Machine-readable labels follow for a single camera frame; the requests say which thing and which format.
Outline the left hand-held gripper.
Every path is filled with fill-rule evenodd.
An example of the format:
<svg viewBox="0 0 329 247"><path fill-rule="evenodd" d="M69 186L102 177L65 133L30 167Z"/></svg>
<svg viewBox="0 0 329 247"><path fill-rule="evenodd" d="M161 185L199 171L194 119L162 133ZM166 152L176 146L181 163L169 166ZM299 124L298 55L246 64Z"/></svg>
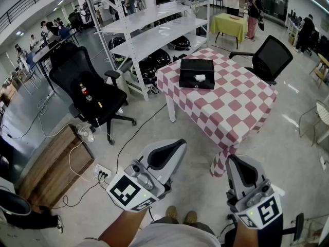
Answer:
<svg viewBox="0 0 329 247"><path fill-rule="evenodd" d="M107 194L125 211L140 212L171 191L171 176L178 170L187 150L184 139L165 139L147 145L143 158L133 160L114 176Z"/></svg>

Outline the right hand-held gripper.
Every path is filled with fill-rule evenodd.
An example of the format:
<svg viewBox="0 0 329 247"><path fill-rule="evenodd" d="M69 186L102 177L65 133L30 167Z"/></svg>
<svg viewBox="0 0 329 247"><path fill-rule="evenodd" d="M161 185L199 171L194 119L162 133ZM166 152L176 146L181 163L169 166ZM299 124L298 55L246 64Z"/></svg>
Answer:
<svg viewBox="0 0 329 247"><path fill-rule="evenodd" d="M247 228L261 230L282 215L280 195L269 180L264 181L264 169L259 161L231 154L227 172L229 186L235 193L234 196L227 192L227 204Z"/></svg>

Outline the black tray box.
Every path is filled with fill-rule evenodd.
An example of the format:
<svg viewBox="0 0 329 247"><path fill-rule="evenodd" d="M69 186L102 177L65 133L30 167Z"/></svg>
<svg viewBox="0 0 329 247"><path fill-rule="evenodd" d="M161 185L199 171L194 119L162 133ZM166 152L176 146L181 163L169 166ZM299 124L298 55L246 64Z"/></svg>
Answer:
<svg viewBox="0 0 329 247"><path fill-rule="evenodd" d="M206 80L203 82L197 82L194 78L195 75L206 75ZM195 72L195 71L180 71L179 86L192 88L192 89L206 89L213 90L215 85L214 72Z"/></svg>

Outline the person's left forearm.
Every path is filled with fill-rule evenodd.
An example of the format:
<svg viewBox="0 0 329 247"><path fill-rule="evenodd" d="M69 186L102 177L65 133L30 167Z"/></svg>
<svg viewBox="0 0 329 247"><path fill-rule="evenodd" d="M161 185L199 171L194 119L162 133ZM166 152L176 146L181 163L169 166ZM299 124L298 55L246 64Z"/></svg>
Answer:
<svg viewBox="0 0 329 247"><path fill-rule="evenodd" d="M110 247L129 247L147 213L147 209L134 213L123 211L98 237Z"/></svg>

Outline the black plastic tray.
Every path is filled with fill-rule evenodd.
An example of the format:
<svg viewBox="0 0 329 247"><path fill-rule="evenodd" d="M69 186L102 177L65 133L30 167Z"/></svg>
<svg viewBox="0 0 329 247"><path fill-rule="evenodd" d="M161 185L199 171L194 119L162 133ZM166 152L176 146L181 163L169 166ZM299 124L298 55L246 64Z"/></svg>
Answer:
<svg viewBox="0 0 329 247"><path fill-rule="evenodd" d="M195 72L214 72L213 60L206 59L182 59L180 70Z"/></svg>

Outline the person's shoe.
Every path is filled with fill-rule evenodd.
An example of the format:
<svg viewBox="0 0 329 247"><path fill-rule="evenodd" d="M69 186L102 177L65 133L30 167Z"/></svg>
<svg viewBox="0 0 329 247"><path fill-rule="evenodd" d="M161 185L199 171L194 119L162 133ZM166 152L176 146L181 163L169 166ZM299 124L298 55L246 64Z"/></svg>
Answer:
<svg viewBox="0 0 329 247"><path fill-rule="evenodd" d="M166 217L177 219L177 208L175 206L169 206L166 210Z"/></svg>
<svg viewBox="0 0 329 247"><path fill-rule="evenodd" d="M195 211L189 211L184 219L184 224L193 224L197 222L197 213Z"/></svg>

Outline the white power strip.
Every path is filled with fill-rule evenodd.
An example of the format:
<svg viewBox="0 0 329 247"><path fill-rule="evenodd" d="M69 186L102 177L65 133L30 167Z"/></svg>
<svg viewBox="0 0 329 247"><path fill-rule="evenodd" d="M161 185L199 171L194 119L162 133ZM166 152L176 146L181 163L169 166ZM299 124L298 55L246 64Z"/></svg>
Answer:
<svg viewBox="0 0 329 247"><path fill-rule="evenodd" d="M102 165L97 164L94 167L94 178L103 177L105 179L105 182L109 183L111 176L112 172L109 169L103 167Z"/></svg>

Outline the person's right shoe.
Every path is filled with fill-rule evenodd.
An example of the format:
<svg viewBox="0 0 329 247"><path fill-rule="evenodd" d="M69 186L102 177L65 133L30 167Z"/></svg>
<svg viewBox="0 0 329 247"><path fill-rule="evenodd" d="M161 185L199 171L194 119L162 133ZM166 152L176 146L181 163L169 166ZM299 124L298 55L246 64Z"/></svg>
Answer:
<svg viewBox="0 0 329 247"><path fill-rule="evenodd" d="M189 211L184 219L184 224L193 224L197 222L197 213L195 211Z"/></svg>

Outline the person's white shirt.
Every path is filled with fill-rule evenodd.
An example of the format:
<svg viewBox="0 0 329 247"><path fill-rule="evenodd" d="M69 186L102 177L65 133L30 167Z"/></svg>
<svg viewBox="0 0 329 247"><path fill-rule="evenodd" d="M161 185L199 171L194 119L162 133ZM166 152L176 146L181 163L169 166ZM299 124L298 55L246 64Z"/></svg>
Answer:
<svg viewBox="0 0 329 247"><path fill-rule="evenodd" d="M75 247L110 247L86 238ZM150 224L138 231L129 247L221 247L212 234L184 224Z"/></svg>

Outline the wooden platform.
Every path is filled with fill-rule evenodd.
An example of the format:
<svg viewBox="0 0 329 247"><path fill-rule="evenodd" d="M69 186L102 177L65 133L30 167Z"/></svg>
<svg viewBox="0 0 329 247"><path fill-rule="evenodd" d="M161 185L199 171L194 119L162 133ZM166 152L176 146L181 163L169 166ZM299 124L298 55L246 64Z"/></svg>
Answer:
<svg viewBox="0 0 329 247"><path fill-rule="evenodd" d="M24 177L18 195L41 214L54 207L94 162L72 125L47 145Z"/></svg>

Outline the white metal shelving rack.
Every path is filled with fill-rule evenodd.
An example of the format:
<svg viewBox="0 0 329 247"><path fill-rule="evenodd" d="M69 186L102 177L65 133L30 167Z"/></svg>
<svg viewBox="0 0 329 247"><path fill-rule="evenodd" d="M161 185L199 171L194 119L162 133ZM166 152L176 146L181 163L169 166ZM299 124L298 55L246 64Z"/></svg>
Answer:
<svg viewBox="0 0 329 247"><path fill-rule="evenodd" d="M199 1L195 5L184 5L172 1L147 7L131 15L124 14L120 0L114 0L113 3L109 0L102 1L115 9L119 14L118 21L112 22L105 27L100 27L93 2L87 0L105 53L111 64L114 62L112 54L122 55L125 60L132 60L138 81L129 81L128 87L141 94L145 100L149 98L149 88L144 84L141 76L139 68L141 60L180 36L187 36L191 42L191 49L186 52L188 55L203 44L208 43L208 37L202 38L196 35L196 30L199 27L205 33L209 32L210 16L208 15L205 20L196 17L197 10L200 7L206 6L207 10L210 10L208 0ZM124 34L125 42L109 50L104 37L106 33L122 33Z"/></svg>

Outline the black headrest office chair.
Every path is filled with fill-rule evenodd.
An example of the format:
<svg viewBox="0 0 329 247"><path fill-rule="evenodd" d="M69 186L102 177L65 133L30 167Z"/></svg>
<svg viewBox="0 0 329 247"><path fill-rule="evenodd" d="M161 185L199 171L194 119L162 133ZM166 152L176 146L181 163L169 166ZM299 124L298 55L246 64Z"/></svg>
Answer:
<svg viewBox="0 0 329 247"><path fill-rule="evenodd" d="M50 60L52 69L49 77L71 98L70 114L89 123L93 132L95 128L106 124L110 145L115 142L111 137L112 119L130 121L133 126L137 124L135 119L117 114L123 105L128 104L127 93L121 90L116 82L120 74L107 70L104 74L112 80L112 84L107 84L94 69L85 47L78 47L72 42L64 43L53 52ZM86 95L81 92L81 83L87 88L92 101L87 101Z"/></svg>

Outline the yellow-green cloth table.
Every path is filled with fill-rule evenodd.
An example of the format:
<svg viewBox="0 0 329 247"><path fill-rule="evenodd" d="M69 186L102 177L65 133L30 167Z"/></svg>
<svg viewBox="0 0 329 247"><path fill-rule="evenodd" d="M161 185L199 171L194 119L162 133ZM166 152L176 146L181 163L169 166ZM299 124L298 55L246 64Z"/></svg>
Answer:
<svg viewBox="0 0 329 247"><path fill-rule="evenodd" d="M236 38L236 48L239 48L245 39L245 34L248 32L247 19L240 18L235 20L230 18L230 14L221 13L213 17L210 25L210 31L216 33L217 37L220 33L227 34Z"/></svg>

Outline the long white desk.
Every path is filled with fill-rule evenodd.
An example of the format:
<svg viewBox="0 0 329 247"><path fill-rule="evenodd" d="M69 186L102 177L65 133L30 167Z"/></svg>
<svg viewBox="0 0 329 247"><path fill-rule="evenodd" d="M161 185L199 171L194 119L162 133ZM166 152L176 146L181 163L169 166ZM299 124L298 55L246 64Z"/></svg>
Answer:
<svg viewBox="0 0 329 247"><path fill-rule="evenodd" d="M57 41L55 44L53 44L51 47L49 47L49 45L45 46L44 48L42 48L32 59L34 63L37 63L39 61L41 61L43 58L46 58L47 55L54 51L56 48L58 48L61 44L63 43L63 41Z"/></svg>

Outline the black railing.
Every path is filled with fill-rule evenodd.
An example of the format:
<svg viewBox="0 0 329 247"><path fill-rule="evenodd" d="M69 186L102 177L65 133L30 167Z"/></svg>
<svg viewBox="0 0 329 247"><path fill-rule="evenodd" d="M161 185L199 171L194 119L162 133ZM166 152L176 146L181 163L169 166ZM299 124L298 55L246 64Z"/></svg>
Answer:
<svg viewBox="0 0 329 247"><path fill-rule="evenodd" d="M3 32L17 17L41 0L19 0L0 17L0 33Z"/></svg>

